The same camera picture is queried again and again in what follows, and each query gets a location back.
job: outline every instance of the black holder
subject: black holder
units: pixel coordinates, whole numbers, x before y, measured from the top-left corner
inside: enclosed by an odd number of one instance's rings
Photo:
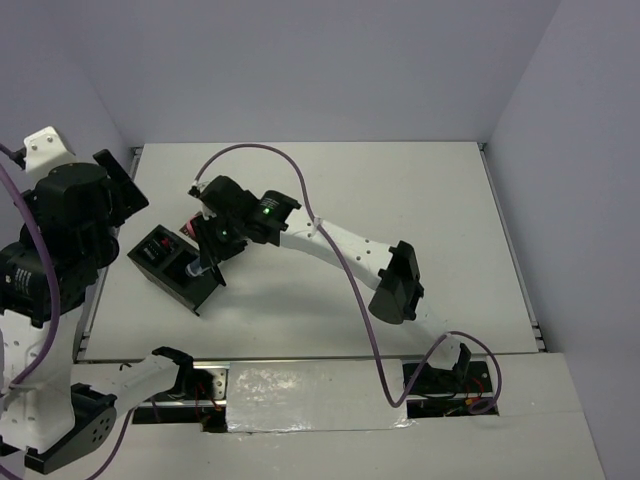
[[[219,285],[211,270],[199,277],[187,275],[187,265],[200,253],[162,225],[154,228],[127,256],[147,279],[196,315],[198,307]]]

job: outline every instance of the black bracket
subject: black bracket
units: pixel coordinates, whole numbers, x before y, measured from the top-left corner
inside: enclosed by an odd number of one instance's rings
[[[178,365],[176,383],[166,393],[173,398],[192,398],[197,388],[202,386],[205,395],[213,397],[213,375],[206,370],[193,368],[193,357],[171,347],[156,348],[153,355],[166,357]]]
[[[416,307],[424,297],[424,288],[413,246],[400,241],[389,251],[393,257],[386,270],[378,272],[381,280],[369,303],[369,312],[384,322],[399,325],[416,319]]]
[[[78,383],[71,387],[71,403],[76,417],[73,429],[43,453],[30,448],[25,467],[48,475],[97,450],[111,433],[117,413],[115,395],[103,395]]]

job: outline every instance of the red wire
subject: red wire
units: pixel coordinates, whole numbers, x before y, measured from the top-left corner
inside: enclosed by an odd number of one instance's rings
[[[216,412],[219,412],[222,410],[222,408],[220,408],[220,406],[216,403],[216,401],[207,394],[207,391],[204,389],[204,387],[202,386],[202,384],[198,384],[198,386],[200,387],[200,390],[202,390],[202,393],[204,393],[204,395],[209,399],[209,401],[213,404],[213,407],[216,409]]]

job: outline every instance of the black clamp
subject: black clamp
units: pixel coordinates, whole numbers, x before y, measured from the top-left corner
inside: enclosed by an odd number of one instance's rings
[[[380,284],[369,303],[369,312],[380,320],[399,325],[416,319],[418,301],[424,297],[420,269],[413,246],[400,241],[390,247],[393,254],[389,266],[380,270]]]

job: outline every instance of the white wall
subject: white wall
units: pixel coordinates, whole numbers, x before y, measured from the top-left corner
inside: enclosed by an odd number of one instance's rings
[[[564,0],[489,142],[537,314],[610,479],[638,478],[640,2]]]
[[[559,0],[62,0],[129,143],[488,139]]]
[[[68,55],[59,31],[38,2],[3,1],[0,10],[0,142],[12,149],[27,135],[55,125],[79,156],[109,148],[119,159],[125,143],[83,69]],[[21,189],[31,185],[0,158]],[[22,220],[0,187],[0,248],[15,241]]]

